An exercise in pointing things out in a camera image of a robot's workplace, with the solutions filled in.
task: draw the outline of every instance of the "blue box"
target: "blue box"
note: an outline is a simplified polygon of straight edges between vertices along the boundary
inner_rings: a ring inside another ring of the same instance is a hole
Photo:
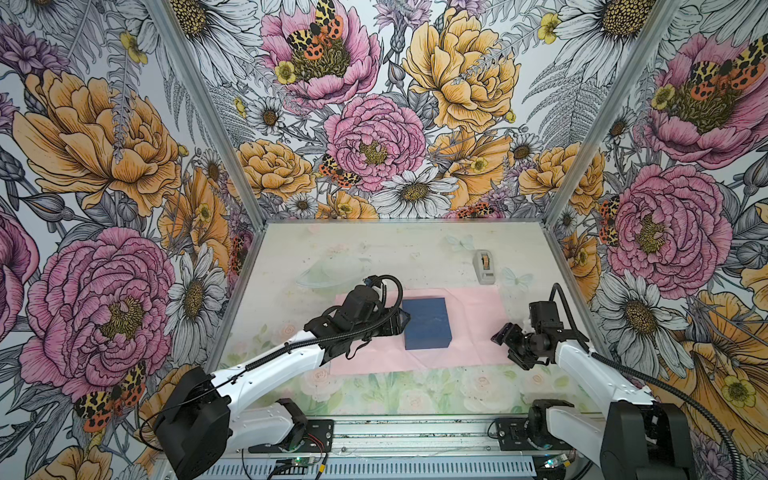
[[[405,331],[406,350],[444,349],[451,344],[444,298],[403,300],[402,309],[411,314]]]

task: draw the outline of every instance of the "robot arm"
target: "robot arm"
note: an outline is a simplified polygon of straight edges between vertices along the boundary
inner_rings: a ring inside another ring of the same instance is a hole
[[[383,280],[398,288],[389,308]],[[374,287],[381,289],[381,297]],[[307,420],[293,402],[248,407],[294,376],[349,354],[356,340],[402,333],[410,316],[400,309],[401,302],[402,285],[395,277],[372,276],[349,292],[343,305],[310,320],[283,345],[210,375],[200,367],[184,374],[152,425],[177,477],[196,478],[226,451],[265,444],[294,450]]]
[[[555,284],[552,290],[559,290]],[[604,419],[582,415],[561,400],[536,400],[528,412],[528,440],[540,447],[555,437],[572,445],[602,468],[605,478],[694,480],[693,450],[688,422],[673,404],[656,402],[650,389],[638,389],[589,349],[575,328],[559,319],[552,301],[529,305],[534,332],[523,333],[508,323],[493,337],[509,348],[509,359],[525,370],[555,363],[587,392]]]

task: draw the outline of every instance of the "wall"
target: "wall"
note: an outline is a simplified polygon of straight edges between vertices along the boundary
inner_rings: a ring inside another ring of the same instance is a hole
[[[542,216],[654,0],[321,0],[314,45],[311,0],[208,3],[173,5],[266,216],[375,219]]]
[[[680,9],[687,33],[670,31],[605,132],[600,206],[574,196],[554,231],[615,359],[707,407],[745,478],[768,478],[768,5],[748,4]],[[728,61],[736,83],[707,83]],[[651,388],[688,415],[700,478],[730,478],[707,421]]]
[[[0,476],[146,479],[253,229],[140,2],[0,11]]]

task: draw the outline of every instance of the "pink mat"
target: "pink mat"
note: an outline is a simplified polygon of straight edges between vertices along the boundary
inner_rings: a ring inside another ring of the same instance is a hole
[[[340,305],[346,295],[340,295]],[[509,364],[507,349],[491,341],[507,320],[502,298],[496,286],[406,290],[403,298],[445,298],[453,340],[448,348],[406,350],[404,336],[379,337],[347,360],[331,361],[333,375],[405,372],[419,369],[444,369],[457,366]],[[387,298],[387,306],[395,295]],[[352,350],[360,344],[355,342]]]

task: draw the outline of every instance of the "table surface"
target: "table surface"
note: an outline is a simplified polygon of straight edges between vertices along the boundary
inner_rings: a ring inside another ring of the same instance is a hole
[[[539,223],[272,223],[220,367],[283,343],[333,305],[336,294],[349,291],[349,285],[322,290],[296,285],[296,278],[316,261],[340,254],[365,258],[371,263],[369,274],[390,273],[406,289],[476,286],[473,252],[462,243],[490,250],[512,322],[527,322],[528,303],[546,300],[554,282],[564,285]],[[505,267],[512,279],[502,274]],[[578,313],[574,315],[584,329]],[[511,362],[363,376],[332,376],[325,366],[295,377],[257,404],[283,397],[307,415],[523,413],[533,400],[543,398],[568,400],[582,412],[598,411],[559,367],[526,372]]]

